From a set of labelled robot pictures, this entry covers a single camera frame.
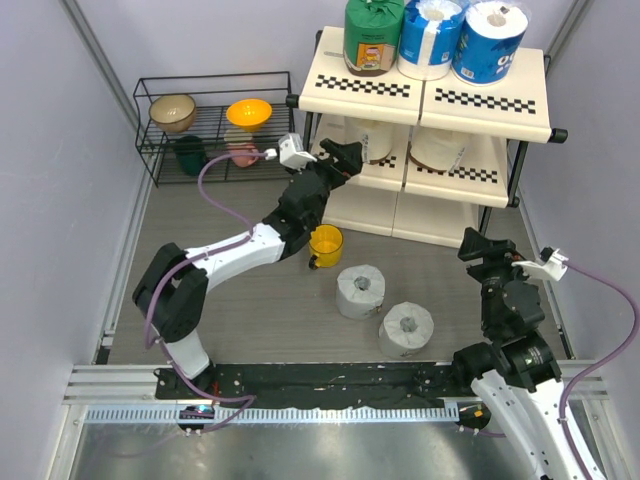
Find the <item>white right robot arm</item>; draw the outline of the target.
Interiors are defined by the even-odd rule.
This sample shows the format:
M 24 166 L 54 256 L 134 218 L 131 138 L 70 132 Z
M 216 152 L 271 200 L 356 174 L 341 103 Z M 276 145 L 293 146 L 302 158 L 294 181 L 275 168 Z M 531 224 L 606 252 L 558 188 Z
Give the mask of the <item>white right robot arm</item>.
M 567 257 L 545 249 L 529 261 L 510 240 L 465 229 L 458 257 L 480 286 L 485 342 L 455 352 L 451 380 L 488 407 L 531 479 L 604 476 L 568 405 L 561 369 L 538 327 L 545 318 L 535 280 L 560 280 Z

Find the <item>yellow mug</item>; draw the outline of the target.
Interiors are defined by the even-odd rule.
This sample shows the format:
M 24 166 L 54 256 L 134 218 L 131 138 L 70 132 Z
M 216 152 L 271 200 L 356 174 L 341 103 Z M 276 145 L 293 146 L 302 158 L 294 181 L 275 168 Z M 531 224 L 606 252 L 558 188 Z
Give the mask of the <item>yellow mug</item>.
M 309 240 L 311 270 L 336 266 L 342 257 L 344 236 L 342 231 L 331 224 L 319 225 Z

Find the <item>pink mug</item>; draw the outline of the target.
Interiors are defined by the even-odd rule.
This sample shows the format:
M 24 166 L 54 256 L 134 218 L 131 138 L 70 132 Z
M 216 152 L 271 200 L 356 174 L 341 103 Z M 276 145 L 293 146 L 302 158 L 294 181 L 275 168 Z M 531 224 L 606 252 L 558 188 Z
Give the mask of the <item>pink mug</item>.
M 251 133 L 239 128 L 231 128 L 225 132 L 224 141 L 227 150 L 232 154 L 232 161 L 237 167 L 247 168 L 259 160 L 258 150 Z

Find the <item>cream roll front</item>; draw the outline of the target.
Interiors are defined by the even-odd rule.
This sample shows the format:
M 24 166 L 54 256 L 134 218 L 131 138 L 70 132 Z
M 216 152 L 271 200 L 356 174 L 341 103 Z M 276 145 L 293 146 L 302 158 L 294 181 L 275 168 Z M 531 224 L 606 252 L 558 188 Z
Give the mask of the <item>cream roll front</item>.
M 460 164 L 470 142 L 468 133 L 416 126 L 411 135 L 409 157 L 419 166 L 449 172 Z

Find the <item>grey roll front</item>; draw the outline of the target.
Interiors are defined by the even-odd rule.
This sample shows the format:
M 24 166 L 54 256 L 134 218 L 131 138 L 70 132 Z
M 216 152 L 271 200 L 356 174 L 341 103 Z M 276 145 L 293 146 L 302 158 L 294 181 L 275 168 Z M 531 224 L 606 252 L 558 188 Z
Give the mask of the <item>grey roll front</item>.
M 422 306 L 403 302 L 394 305 L 378 329 L 378 346 L 392 359 L 404 359 L 419 353 L 434 332 L 431 313 Z

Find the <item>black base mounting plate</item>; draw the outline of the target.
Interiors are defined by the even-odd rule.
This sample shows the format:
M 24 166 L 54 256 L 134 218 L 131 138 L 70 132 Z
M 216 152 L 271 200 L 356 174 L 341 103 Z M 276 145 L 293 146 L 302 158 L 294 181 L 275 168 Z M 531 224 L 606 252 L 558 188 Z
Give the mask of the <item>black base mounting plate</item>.
M 262 409 L 440 407 L 468 398 L 478 372 L 439 362 L 215 364 L 194 381 L 223 398 L 253 395 Z

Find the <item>green paper towel roll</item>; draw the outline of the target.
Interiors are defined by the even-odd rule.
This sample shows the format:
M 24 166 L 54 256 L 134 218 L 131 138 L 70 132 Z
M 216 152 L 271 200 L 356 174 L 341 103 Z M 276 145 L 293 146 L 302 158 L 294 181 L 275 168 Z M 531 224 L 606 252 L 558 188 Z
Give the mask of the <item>green paper towel roll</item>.
M 355 76 L 380 76 L 397 56 L 405 3 L 350 0 L 345 7 L 343 57 Z

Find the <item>cream three-tier shelf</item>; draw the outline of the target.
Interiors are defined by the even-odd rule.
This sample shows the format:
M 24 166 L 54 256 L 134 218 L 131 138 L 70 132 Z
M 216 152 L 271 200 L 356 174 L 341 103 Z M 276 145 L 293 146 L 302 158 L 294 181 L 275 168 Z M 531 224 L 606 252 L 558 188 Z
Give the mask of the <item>cream three-tier shelf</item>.
M 345 140 L 344 120 L 355 117 L 394 127 L 387 158 L 332 193 L 324 222 L 343 229 L 458 247 L 466 228 L 486 230 L 494 209 L 515 208 L 531 143 L 566 141 L 550 124 L 545 62 L 538 49 L 521 48 L 501 82 L 475 86 L 448 73 L 421 82 L 398 69 L 378 77 L 352 75 L 343 60 L 344 31 L 316 34 L 313 60 L 289 103 L 305 112 L 304 141 L 319 157 L 321 140 Z M 410 138 L 416 127 L 470 134 L 461 163 L 450 173 L 416 164 Z

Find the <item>white roll blue base wrap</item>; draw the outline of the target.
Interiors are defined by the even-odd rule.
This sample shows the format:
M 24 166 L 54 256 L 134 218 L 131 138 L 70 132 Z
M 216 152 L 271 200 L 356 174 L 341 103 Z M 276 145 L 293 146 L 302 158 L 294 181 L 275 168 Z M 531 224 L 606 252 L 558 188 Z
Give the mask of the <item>white roll blue base wrap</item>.
M 508 74 L 529 27 L 527 8 L 516 1 L 471 1 L 452 69 L 462 81 L 488 86 Z

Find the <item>blue striped plastic-wrapped roll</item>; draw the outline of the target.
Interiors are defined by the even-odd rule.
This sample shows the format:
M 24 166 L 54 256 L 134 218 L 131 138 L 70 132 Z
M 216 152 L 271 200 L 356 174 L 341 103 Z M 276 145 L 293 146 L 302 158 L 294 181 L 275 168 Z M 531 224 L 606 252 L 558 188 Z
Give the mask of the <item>blue striped plastic-wrapped roll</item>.
M 467 7 L 467 1 L 410 1 L 399 45 L 400 73 L 419 81 L 443 78 L 450 70 Z

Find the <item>grey roll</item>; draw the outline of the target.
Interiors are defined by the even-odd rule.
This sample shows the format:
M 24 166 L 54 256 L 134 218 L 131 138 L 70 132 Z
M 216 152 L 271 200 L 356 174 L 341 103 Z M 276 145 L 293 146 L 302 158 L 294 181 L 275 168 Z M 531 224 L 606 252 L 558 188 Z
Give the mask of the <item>grey roll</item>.
M 434 332 L 431 313 L 422 306 L 403 302 L 394 305 L 378 329 L 378 346 L 392 359 L 404 359 L 419 353 Z
M 349 267 L 337 277 L 336 306 L 346 318 L 370 319 L 380 312 L 385 291 L 385 278 L 377 267 Z

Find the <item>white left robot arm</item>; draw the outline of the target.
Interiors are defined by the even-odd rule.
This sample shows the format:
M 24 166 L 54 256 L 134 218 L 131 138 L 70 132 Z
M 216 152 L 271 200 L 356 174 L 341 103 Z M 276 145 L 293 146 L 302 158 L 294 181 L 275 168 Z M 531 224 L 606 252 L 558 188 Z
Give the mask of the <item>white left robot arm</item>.
M 207 294 L 218 285 L 262 265 L 283 261 L 308 245 L 322 222 L 333 190 L 362 171 L 359 142 L 325 138 L 326 155 L 305 151 L 297 134 L 257 158 L 278 160 L 291 179 L 276 208 L 246 232 L 204 247 L 162 246 L 134 290 L 132 299 L 145 317 L 145 345 L 159 345 L 190 398 L 212 398 L 214 366 L 196 328 Z

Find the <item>cream roll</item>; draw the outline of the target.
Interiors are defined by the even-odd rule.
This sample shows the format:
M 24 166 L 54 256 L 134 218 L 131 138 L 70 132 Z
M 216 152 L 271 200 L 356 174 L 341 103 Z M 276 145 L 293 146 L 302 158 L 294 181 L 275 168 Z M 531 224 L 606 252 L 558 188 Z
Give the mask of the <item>cream roll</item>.
M 449 172 L 460 164 L 470 142 L 468 133 L 416 126 L 411 135 L 409 157 L 419 166 Z
M 392 150 L 392 123 L 346 117 L 344 129 L 347 143 L 359 142 L 362 145 L 361 156 L 364 163 L 379 163 Z

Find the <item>dark green mug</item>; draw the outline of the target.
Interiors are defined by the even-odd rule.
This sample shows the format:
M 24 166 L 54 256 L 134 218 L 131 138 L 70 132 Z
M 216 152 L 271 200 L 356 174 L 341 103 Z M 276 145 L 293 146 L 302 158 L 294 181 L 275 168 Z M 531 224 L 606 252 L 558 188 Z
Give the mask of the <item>dark green mug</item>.
M 202 139 L 195 135 L 183 136 L 173 142 L 172 148 L 182 171 L 198 177 L 207 163 Z

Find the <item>orange bowl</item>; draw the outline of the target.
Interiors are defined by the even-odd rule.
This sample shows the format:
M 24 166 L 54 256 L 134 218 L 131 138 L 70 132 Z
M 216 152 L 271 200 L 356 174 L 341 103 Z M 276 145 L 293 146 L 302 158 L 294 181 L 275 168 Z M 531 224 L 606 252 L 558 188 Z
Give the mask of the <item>orange bowl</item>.
M 272 105 L 262 99 L 249 98 L 237 101 L 226 111 L 227 120 L 247 132 L 259 131 L 271 118 Z

